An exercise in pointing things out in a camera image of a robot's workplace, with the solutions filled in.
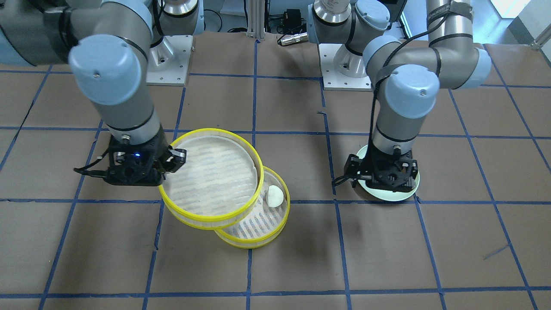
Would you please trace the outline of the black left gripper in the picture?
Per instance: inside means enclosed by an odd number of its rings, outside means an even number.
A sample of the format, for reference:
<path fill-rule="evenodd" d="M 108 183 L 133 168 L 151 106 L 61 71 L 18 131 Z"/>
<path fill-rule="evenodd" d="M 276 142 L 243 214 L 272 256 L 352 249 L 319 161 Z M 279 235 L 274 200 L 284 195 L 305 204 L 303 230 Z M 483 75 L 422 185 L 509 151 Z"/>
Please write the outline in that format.
<path fill-rule="evenodd" d="M 343 171 L 344 181 L 351 180 L 353 187 L 360 184 L 366 190 L 410 193 L 419 186 L 418 163 L 411 150 L 401 155 L 395 150 L 391 155 L 366 145 L 348 156 Z"/>

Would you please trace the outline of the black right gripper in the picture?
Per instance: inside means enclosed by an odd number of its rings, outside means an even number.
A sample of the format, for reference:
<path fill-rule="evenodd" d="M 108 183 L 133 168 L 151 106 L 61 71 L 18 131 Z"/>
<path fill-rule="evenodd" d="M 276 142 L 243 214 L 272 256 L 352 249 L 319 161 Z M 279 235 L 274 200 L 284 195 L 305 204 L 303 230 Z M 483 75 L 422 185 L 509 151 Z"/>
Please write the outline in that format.
<path fill-rule="evenodd" d="M 111 137 L 107 151 L 109 165 L 103 179 L 112 185 L 158 186 L 165 174 L 177 172 L 187 159 L 187 150 L 169 145 L 163 129 L 137 145 L 130 138 Z"/>

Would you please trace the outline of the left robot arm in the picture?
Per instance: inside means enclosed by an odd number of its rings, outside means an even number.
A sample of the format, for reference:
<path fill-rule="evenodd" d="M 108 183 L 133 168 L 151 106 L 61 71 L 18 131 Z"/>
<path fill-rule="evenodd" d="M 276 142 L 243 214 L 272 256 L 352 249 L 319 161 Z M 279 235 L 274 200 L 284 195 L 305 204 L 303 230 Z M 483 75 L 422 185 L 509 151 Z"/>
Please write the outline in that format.
<path fill-rule="evenodd" d="M 474 46 L 474 10 L 468 0 L 428 0 L 428 47 L 409 47 L 384 31 L 390 12 L 377 0 L 315 0 L 309 6 L 307 33 L 312 43 L 342 43 L 360 56 L 380 104 L 371 115 L 364 158 L 349 155 L 342 176 L 386 192 L 414 190 L 419 167 L 412 147 L 440 89 L 480 86 L 490 73 L 488 53 Z"/>

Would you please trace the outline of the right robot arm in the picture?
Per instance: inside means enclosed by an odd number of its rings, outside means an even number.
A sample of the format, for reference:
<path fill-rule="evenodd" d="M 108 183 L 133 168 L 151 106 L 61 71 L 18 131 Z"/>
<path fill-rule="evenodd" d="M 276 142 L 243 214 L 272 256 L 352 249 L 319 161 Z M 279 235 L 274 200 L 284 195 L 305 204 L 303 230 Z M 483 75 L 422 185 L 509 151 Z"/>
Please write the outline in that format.
<path fill-rule="evenodd" d="M 68 64 L 110 131 L 106 170 L 75 172 L 112 185 L 158 186 L 186 161 L 174 149 L 146 86 L 170 35 L 204 30 L 201 0 L 3 0 L 1 63 Z"/>

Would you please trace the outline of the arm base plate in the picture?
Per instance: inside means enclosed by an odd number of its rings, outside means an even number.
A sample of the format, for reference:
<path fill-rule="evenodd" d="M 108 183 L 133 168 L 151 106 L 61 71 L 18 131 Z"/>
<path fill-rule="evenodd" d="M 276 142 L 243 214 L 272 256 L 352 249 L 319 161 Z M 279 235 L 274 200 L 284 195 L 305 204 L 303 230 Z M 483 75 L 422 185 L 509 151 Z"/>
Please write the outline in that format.
<path fill-rule="evenodd" d="M 146 83 L 150 86 L 185 86 L 193 39 L 192 35 L 166 36 L 150 48 Z"/>
<path fill-rule="evenodd" d="M 325 90 L 372 91 L 362 57 L 349 51 L 344 44 L 322 43 L 318 50 Z"/>

